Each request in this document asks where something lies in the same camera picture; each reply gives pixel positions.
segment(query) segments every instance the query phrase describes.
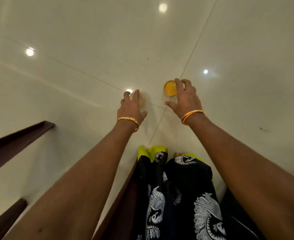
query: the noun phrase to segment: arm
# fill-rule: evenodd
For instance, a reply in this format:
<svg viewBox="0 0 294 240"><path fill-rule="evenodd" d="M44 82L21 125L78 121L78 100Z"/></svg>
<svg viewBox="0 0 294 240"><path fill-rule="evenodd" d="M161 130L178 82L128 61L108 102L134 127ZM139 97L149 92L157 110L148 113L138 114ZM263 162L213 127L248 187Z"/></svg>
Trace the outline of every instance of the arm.
<svg viewBox="0 0 294 240"><path fill-rule="evenodd" d="M117 118L139 124L139 90L124 93ZM91 239L112 187L117 167L135 122L120 120L113 130L70 168L22 217L5 240Z"/></svg>
<svg viewBox="0 0 294 240"><path fill-rule="evenodd" d="M189 80L178 79L176 85L178 103L166 104L180 118L202 109ZM185 123L266 238L294 239L294 177L214 125L204 114L192 114Z"/></svg>

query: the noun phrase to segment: yellow round object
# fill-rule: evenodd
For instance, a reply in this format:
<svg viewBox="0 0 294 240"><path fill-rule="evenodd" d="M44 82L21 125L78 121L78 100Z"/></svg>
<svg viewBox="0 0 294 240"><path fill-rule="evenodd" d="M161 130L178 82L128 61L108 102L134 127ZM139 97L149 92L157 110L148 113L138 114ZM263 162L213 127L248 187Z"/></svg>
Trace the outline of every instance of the yellow round object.
<svg viewBox="0 0 294 240"><path fill-rule="evenodd" d="M173 80L170 80L165 83L164 91L168 96L174 96L177 94L176 83Z"/></svg>

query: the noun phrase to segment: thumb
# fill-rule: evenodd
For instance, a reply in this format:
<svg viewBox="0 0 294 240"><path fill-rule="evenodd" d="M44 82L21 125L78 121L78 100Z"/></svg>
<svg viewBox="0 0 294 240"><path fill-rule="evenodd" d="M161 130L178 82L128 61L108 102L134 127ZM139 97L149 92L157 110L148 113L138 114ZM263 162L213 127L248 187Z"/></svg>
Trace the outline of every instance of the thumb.
<svg viewBox="0 0 294 240"><path fill-rule="evenodd" d="M143 111L143 112L142 112L142 117L143 117L143 119L145 119L146 116L147 116L147 111Z"/></svg>
<svg viewBox="0 0 294 240"><path fill-rule="evenodd" d="M165 104L171 108L172 110L175 110L176 109L176 106L177 104L175 104L175 102L172 102L172 101L166 101Z"/></svg>

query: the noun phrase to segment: tile floor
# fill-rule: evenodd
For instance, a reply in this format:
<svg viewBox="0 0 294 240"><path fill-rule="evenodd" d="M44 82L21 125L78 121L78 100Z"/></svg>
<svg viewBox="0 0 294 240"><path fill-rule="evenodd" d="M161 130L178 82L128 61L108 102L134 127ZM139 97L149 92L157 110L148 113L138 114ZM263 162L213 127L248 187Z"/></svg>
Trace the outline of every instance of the tile floor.
<svg viewBox="0 0 294 240"><path fill-rule="evenodd" d="M0 137L57 125L0 169L0 214L33 204L100 141L126 89L146 94L148 116L101 219L140 145L200 156L221 194L206 151L164 105L176 77L192 80L212 121L294 175L294 0L0 0Z"/></svg>

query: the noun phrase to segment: gold bangle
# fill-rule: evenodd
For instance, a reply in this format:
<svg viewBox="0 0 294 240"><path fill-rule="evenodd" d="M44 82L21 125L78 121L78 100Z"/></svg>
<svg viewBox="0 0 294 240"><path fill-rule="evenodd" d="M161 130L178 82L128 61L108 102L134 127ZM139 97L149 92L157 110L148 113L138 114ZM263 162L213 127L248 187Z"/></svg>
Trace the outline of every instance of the gold bangle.
<svg viewBox="0 0 294 240"><path fill-rule="evenodd" d="M139 128L139 124L138 124L137 120L135 120L135 119L132 118L132 117L120 117L120 118L117 119L116 124L117 124L117 122L118 122L119 120L122 120L122 119L125 119L125 120L132 120L132 121L134 121L134 122L137 124L137 128L135 129L135 132L138 130L138 128Z"/></svg>
<svg viewBox="0 0 294 240"><path fill-rule="evenodd" d="M194 114L194 113L196 113L196 112L200 112L200 113L203 113L204 115L206 115L205 112L204 112L202 109L197 109L197 110L190 111L189 113L186 113L186 114L181 118L181 122L182 122L182 124L183 124L183 125L185 124L185 123L184 123L184 119L185 119L187 116L189 116L189 115L191 115L191 114Z"/></svg>

